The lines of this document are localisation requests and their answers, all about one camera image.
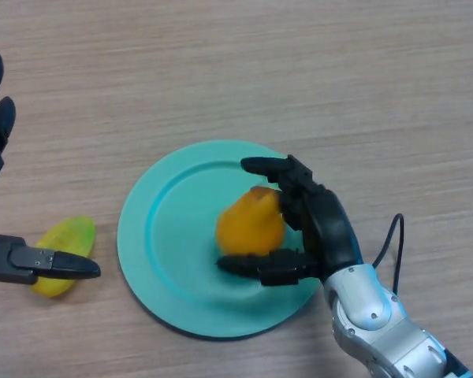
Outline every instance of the teal plate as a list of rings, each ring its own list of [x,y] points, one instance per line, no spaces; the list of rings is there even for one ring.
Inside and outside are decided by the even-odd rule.
[[[240,159],[283,157],[264,146],[215,140],[177,150],[137,181],[121,212],[117,252],[128,285],[162,323],[208,339],[240,339],[285,321],[318,290],[317,280],[262,287],[216,266],[219,214],[266,178]],[[301,249],[289,229],[285,245]]]

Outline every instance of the robotic hand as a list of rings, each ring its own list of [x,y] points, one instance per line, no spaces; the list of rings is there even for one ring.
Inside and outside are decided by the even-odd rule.
[[[282,249],[266,257],[224,256],[218,260],[220,269],[258,279],[264,286],[319,279],[333,314],[334,338],[374,378],[473,378],[449,350],[410,320],[397,296],[404,231],[401,214],[395,217],[375,263],[367,264],[337,196],[315,183],[310,169],[290,155],[286,159],[249,157],[241,165],[278,184],[283,217],[293,230],[302,231],[304,253]],[[379,282],[375,268],[397,221],[400,253],[390,291]]]
[[[4,68],[0,56],[0,84]],[[0,101],[0,171],[2,152],[9,141],[16,120],[11,98]],[[99,266],[88,258],[63,251],[45,250],[26,245],[24,239],[0,235],[0,282],[33,285],[40,276],[65,280],[82,280],[100,276]]]

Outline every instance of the black cable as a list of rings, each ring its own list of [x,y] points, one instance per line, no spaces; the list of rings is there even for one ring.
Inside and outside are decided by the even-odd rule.
[[[400,281],[400,271],[401,271],[401,259],[403,257],[403,245],[404,245],[404,216],[401,213],[398,213],[394,216],[391,226],[389,228],[389,232],[387,232],[387,237],[385,238],[384,245],[382,246],[382,250],[378,254],[377,258],[373,263],[373,267],[377,268],[378,265],[382,262],[382,259],[387,254],[389,250],[389,246],[391,244],[391,240],[394,235],[394,230],[396,230],[397,222],[400,222],[400,242],[397,249],[397,261],[396,267],[394,268],[394,278],[393,278],[393,293],[397,295],[397,287]]]

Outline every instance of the table surface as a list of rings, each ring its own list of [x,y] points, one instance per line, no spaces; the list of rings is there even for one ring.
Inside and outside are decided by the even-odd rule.
[[[321,295],[270,333],[211,343],[129,294],[115,246],[128,191],[219,138],[310,165],[367,259],[403,212],[404,304],[473,370],[473,0],[0,1],[0,53],[17,104],[0,233],[34,243],[87,213],[103,272],[60,300],[0,283],[0,377],[367,376]]]

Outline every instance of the yellow pear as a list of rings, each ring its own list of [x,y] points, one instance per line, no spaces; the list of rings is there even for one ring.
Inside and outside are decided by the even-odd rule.
[[[278,192],[253,187],[219,217],[216,240],[222,253],[267,255],[284,242]]]

